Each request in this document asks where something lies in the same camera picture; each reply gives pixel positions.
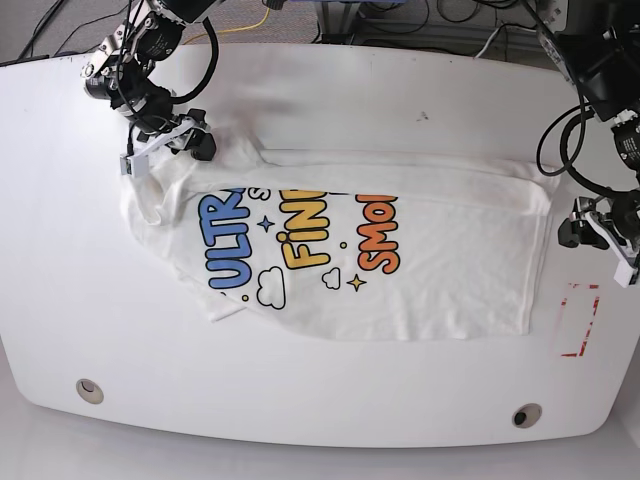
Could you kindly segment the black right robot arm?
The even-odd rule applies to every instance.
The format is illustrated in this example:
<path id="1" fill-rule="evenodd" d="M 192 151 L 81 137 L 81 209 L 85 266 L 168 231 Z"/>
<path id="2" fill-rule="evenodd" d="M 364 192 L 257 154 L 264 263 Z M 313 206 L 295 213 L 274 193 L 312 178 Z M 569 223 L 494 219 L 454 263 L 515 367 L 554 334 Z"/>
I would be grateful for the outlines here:
<path id="1" fill-rule="evenodd" d="M 99 45 L 82 70 L 88 96 L 106 100 L 129 122 L 125 165 L 166 147 L 172 154 L 188 152 L 198 161 L 211 161 L 216 142 L 206 112 L 175 108 L 198 97 L 210 83 L 219 59 L 219 43 L 206 14 L 213 1 L 129 2 L 126 17 Z M 150 80 L 156 64 L 168 59 L 180 45 L 187 26 L 201 20 L 209 38 L 210 59 L 202 79 L 186 94 L 177 95 Z"/>

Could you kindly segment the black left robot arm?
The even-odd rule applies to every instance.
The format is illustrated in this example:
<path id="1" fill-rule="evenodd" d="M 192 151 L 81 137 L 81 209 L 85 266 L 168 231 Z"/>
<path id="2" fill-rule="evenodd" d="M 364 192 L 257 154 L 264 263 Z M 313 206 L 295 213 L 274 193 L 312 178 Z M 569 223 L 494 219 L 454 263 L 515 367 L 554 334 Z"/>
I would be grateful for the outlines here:
<path id="1" fill-rule="evenodd" d="M 639 172 L 639 4 L 636 1 L 543 1 L 523 8 L 535 22 L 539 42 L 578 104 L 561 114 L 561 165 L 545 176 L 568 175 L 592 193 L 575 201 L 558 230 L 567 248 L 589 245 L 612 249 L 622 267 L 639 270 L 639 191 L 598 184 L 575 167 L 586 139 L 587 124 L 611 122 L 617 157 Z"/>

